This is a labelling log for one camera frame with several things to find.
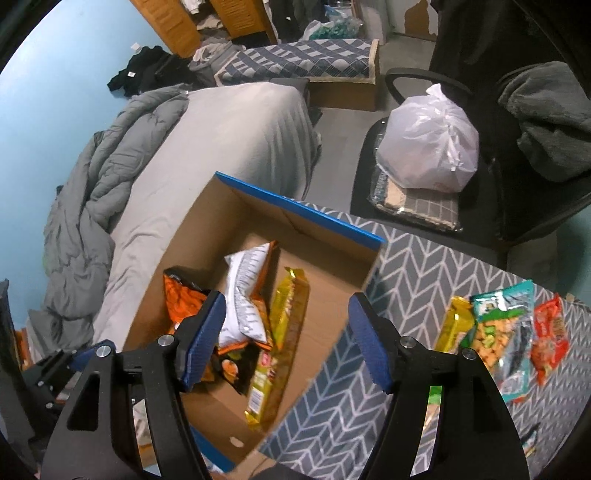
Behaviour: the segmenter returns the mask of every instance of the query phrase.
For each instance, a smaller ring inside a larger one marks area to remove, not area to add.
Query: blue gripper pad
[[[390,394],[394,382],[390,374],[388,353],[374,330],[369,315],[375,315],[369,300],[362,293],[355,293],[349,299],[349,323],[353,336],[372,380],[385,393]]]
[[[111,340],[103,340],[91,346],[90,348],[87,348],[86,350],[81,350],[74,353],[74,355],[72,355],[72,360],[70,361],[68,367],[70,367],[71,370],[82,372],[86,368],[86,365],[88,364],[92,356],[95,354],[96,349],[103,345],[110,346],[111,351],[115,353],[115,344],[111,342]]]
[[[195,383],[201,381],[225,319],[226,299],[223,295],[218,295],[207,318],[193,339],[193,343],[187,349],[186,367],[181,378],[187,391],[190,391]]]

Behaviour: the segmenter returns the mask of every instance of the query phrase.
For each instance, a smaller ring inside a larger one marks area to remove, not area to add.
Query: yellow snack package
[[[467,333],[474,327],[474,315],[472,304],[463,297],[452,297],[452,302],[445,314],[441,333],[433,350],[437,352],[456,353],[460,342]],[[439,415],[441,405],[440,385],[429,389],[429,403],[423,433],[430,427],[431,422]]]
[[[474,327],[474,322],[472,304],[463,297],[452,297],[434,350],[456,353],[460,342]]]
[[[274,346],[271,352],[259,354],[248,391],[245,415],[253,428],[265,429],[277,416],[306,316],[310,284],[302,269],[286,270],[288,275],[279,283],[269,313]]]

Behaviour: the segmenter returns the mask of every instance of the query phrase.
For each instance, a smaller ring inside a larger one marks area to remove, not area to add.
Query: chevron pattern
[[[310,208],[375,233],[385,240],[366,289],[378,314],[401,335],[432,348],[452,296],[491,291],[521,281],[516,275],[448,247],[343,212]],[[536,303],[552,293],[536,286]],[[574,427],[591,395],[591,313],[563,301],[571,348],[548,384],[532,374],[527,399],[509,407],[517,430],[539,423],[536,452],[528,458],[532,478],[551,460]],[[388,410],[389,398],[373,384],[347,327],[322,370],[262,445],[261,451],[312,478],[359,478]],[[437,422],[421,440],[413,474],[428,468]]]

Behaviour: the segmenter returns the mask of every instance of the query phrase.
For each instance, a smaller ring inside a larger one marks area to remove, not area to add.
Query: mattress
[[[111,234],[115,253],[94,340],[110,339],[118,351],[162,254],[216,171],[295,199],[310,182],[318,140],[295,88],[251,83],[189,99]]]
[[[308,40],[238,52],[216,74],[218,85],[275,78],[375,83],[377,40]]]

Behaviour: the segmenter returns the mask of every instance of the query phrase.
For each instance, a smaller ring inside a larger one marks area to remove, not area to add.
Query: gray blanket
[[[499,103],[519,120],[519,148],[544,178],[560,182],[591,169],[591,100],[566,63],[519,74]]]
[[[189,104],[181,86],[132,98],[106,131],[95,133],[55,199],[45,235],[49,282],[27,328],[44,356],[87,345],[106,289],[115,245],[109,221]]]

